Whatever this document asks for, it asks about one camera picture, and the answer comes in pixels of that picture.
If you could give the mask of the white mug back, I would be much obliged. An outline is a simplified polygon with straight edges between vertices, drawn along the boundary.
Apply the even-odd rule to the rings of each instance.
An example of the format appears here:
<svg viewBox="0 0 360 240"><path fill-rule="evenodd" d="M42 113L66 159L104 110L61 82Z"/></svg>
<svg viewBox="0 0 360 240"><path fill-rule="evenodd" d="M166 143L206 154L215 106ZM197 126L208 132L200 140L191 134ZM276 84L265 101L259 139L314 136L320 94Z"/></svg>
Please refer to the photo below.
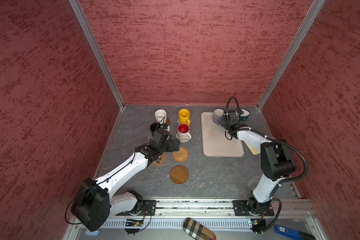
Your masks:
<svg viewBox="0 0 360 240"><path fill-rule="evenodd" d="M223 109L215 109L213 111L213 117L212 117L212 121L216 124L216 125L220 125L224 120L224 110Z"/></svg>

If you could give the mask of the cork paw print coaster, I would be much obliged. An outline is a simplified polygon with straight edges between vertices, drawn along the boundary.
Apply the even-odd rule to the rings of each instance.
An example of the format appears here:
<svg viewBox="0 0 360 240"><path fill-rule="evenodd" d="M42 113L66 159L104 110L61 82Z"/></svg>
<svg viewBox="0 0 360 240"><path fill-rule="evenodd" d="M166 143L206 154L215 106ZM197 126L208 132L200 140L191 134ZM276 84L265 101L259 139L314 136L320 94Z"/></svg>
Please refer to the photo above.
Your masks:
<svg viewBox="0 0 360 240"><path fill-rule="evenodd" d="M164 153L155 162L152 162L152 165L156 167L161 167L166 160L167 160L167 156L166 153Z"/></svg>

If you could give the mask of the black mug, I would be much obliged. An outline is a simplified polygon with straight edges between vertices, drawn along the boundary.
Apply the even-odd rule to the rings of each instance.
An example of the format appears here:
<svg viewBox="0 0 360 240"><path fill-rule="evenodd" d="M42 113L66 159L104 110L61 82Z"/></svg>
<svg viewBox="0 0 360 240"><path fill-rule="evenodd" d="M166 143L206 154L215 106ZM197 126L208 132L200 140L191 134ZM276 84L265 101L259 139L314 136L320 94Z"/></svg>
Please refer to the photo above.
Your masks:
<svg viewBox="0 0 360 240"><path fill-rule="evenodd" d="M151 131L152 136L155 134L156 130L161 128L161 126L162 126L162 124L160 124L160 123L153 123L150 125L150 131Z"/></svg>

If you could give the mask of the rattan round coaster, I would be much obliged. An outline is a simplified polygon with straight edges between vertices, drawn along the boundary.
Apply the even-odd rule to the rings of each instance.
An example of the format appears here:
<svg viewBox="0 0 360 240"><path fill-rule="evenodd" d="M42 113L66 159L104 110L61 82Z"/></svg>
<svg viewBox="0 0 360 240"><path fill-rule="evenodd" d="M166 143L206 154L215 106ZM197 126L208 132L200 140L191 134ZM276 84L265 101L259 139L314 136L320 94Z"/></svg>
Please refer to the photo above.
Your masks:
<svg viewBox="0 0 360 240"><path fill-rule="evenodd" d="M188 157L189 157L189 152L184 147L180 147L179 151L173 152L173 159L178 163L186 161Z"/></svg>

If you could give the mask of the red interior mug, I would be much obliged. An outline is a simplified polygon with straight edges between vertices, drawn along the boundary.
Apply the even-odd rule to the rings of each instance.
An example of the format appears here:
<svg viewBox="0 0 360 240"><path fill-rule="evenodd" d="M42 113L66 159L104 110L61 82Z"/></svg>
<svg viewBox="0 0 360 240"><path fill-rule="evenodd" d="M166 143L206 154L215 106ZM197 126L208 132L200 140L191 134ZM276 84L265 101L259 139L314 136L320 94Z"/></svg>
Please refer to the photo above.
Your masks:
<svg viewBox="0 0 360 240"><path fill-rule="evenodd" d="M177 127L177 133L189 133L190 127L187 124L179 124Z"/></svg>

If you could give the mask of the white mug with handle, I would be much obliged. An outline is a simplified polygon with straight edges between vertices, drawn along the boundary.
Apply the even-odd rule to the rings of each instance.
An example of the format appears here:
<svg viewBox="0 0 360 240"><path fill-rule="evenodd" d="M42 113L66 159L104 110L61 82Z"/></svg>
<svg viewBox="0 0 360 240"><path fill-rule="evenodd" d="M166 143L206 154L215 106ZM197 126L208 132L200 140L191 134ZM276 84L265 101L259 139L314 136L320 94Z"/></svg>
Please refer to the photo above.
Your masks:
<svg viewBox="0 0 360 240"><path fill-rule="evenodd" d="M165 124L167 122L167 111L159 109L155 111L156 122L159 124Z"/></svg>

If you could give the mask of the yellow mug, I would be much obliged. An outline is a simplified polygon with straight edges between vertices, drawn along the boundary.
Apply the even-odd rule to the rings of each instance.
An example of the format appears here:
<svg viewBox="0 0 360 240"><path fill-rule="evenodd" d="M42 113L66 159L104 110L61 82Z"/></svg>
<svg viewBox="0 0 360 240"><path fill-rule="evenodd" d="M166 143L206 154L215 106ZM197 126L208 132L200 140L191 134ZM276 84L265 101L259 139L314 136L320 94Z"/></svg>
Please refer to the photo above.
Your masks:
<svg viewBox="0 0 360 240"><path fill-rule="evenodd" d="M190 125L190 111L188 109L181 109L179 111L179 124Z"/></svg>

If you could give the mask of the brown wooden round coaster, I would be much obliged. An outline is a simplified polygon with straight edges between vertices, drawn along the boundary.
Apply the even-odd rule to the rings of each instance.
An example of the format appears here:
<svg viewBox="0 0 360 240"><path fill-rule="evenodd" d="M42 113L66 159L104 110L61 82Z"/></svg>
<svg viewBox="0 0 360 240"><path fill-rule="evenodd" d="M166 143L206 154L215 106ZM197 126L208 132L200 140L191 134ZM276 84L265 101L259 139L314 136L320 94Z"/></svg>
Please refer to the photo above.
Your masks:
<svg viewBox="0 0 360 240"><path fill-rule="evenodd" d="M170 171L170 178L175 184L183 184L188 179L188 170L186 167L177 165Z"/></svg>

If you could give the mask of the multicolour woven round coaster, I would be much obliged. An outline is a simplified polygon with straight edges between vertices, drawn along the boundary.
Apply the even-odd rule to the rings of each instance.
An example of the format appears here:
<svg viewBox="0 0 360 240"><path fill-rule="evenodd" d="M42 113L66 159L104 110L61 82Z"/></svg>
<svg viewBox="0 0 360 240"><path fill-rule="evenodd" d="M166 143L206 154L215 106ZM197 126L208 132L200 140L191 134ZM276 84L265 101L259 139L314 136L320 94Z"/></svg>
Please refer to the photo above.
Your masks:
<svg viewBox="0 0 360 240"><path fill-rule="evenodd" d="M176 138L180 140L181 143L186 143L191 140L191 135L189 133L177 133Z"/></svg>

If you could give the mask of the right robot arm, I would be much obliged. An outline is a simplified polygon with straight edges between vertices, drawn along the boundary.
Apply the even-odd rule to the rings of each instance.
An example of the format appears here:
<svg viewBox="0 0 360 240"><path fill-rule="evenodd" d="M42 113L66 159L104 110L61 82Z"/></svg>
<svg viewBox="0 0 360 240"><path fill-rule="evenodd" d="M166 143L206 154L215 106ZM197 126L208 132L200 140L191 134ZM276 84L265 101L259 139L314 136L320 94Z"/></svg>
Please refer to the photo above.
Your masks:
<svg viewBox="0 0 360 240"><path fill-rule="evenodd" d="M238 139L250 144L260 151L260 167L262 176L256 188L251 192L244 211L252 216L258 216L269 207L274 193L284 183L298 181L308 173L308 164L305 157L284 139L274 139L252 129L240 122L236 111L226 111L219 119L219 124L230 135L229 140ZM296 163L292 152L295 152L303 163L303 171L294 178L289 176L296 171Z"/></svg>

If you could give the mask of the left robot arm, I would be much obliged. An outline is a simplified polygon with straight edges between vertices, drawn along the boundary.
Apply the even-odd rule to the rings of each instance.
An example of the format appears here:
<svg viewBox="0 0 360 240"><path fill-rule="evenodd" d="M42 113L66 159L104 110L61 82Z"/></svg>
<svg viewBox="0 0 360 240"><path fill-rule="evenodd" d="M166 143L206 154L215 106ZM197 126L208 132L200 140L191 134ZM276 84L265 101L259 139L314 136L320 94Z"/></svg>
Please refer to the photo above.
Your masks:
<svg viewBox="0 0 360 240"><path fill-rule="evenodd" d="M180 140L164 129L157 129L148 144L135 148L134 153L109 173L81 182L71 203L71 213L89 230L98 230L110 216L121 213L139 215L143 197L135 191L122 195L116 192L133 176L149 167L166 152L178 152Z"/></svg>

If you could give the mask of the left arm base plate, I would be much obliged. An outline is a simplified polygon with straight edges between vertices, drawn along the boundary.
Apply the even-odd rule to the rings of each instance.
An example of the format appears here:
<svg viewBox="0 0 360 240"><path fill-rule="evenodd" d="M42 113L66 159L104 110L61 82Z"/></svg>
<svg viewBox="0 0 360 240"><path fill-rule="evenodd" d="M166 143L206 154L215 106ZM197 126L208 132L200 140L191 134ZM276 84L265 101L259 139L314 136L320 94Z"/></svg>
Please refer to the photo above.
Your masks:
<svg viewBox="0 0 360 240"><path fill-rule="evenodd" d="M156 211L156 205L156 200L138 200L137 204L131 211L119 213L118 216L143 216L146 213L154 216Z"/></svg>

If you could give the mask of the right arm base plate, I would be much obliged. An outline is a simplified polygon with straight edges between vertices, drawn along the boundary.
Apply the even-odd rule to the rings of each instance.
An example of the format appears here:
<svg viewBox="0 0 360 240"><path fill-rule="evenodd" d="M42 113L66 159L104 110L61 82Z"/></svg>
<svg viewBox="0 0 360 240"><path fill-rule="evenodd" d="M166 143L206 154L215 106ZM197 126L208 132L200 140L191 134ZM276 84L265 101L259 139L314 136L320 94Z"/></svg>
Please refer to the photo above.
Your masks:
<svg viewBox="0 0 360 240"><path fill-rule="evenodd" d="M274 216L271 202L258 203L255 199L232 201L235 216Z"/></svg>

